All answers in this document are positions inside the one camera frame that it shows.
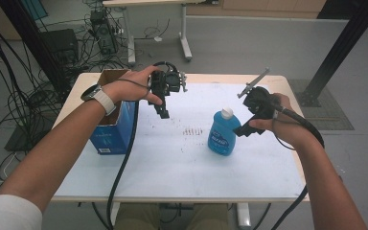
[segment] forearm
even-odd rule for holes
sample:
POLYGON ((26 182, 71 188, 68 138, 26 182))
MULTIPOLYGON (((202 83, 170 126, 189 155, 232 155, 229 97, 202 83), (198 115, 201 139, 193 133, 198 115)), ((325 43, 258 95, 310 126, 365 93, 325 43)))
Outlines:
POLYGON ((104 113, 96 101, 80 105, 28 153, 0 194, 21 196, 44 211, 104 113))
POLYGON ((296 150, 307 181, 315 229, 366 229, 327 153, 309 133, 303 140, 296 150))

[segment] table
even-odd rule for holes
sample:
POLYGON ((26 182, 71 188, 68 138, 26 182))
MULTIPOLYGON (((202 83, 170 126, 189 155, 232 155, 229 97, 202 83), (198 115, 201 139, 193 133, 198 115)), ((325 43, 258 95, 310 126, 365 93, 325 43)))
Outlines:
POLYGON ((135 48, 134 48, 134 37, 131 34, 131 28, 129 24, 129 12, 128 9, 131 7, 138 6, 150 6, 150 5, 166 5, 166 4, 180 4, 181 5, 181 32, 178 34, 181 46, 184 51, 184 56, 187 60, 191 60, 193 55, 191 54, 190 46, 188 45, 186 35, 186 14, 187 14, 187 3, 200 3, 205 0, 110 0, 103 1, 103 5, 107 8, 121 8, 122 14, 125 21, 126 39, 127 39, 127 62, 129 65, 136 63, 135 48))
MULTIPOLYGON (((99 76, 84 73, 78 77, 55 125, 82 103, 81 93, 96 83, 99 76)), ((305 184, 301 164, 296 153, 282 147, 271 132, 238 138, 234 151, 227 157, 213 153, 206 145, 213 115, 223 106, 230 105, 242 124, 252 116, 237 93, 255 78, 255 75, 187 74, 188 92, 166 97, 171 117, 167 120, 160 119, 153 106, 141 101, 134 145, 114 200, 190 203, 295 200, 305 184)), ((288 95, 291 106, 302 114, 285 77, 266 76, 259 85, 270 92, 288 95)), ((123 158, 123 155, 99 155, 88 141, 53 201, 107 201, 123 158)))

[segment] sleeve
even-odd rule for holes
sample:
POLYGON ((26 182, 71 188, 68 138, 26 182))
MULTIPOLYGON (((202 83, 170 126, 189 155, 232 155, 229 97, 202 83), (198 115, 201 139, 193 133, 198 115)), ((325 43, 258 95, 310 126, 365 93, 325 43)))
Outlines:
POLYGON ((40 230, 43 215, 31 201, 0 195, 0 230, 40 230))

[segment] pants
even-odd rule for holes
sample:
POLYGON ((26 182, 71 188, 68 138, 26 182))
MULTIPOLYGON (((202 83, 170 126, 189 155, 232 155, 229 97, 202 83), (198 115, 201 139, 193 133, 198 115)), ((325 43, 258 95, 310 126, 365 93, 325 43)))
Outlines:
MULTIPOLYGON (((160 210, 156 203, 121 203, 115 230, 158 230, 160 210)), ((229 230, 227 204, 195 204, 187 230, 229 230)))

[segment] blue bottle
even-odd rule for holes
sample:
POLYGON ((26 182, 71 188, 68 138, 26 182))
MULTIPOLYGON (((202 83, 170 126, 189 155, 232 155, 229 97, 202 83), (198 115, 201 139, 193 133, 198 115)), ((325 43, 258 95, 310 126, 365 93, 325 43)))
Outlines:
POLYGON ((219 154, 229 155, 235 147, 236 135, 233 129, 241 122, 230 107, 224 107, 214 115, 214 123, 208 137, 208 147, 219 154))

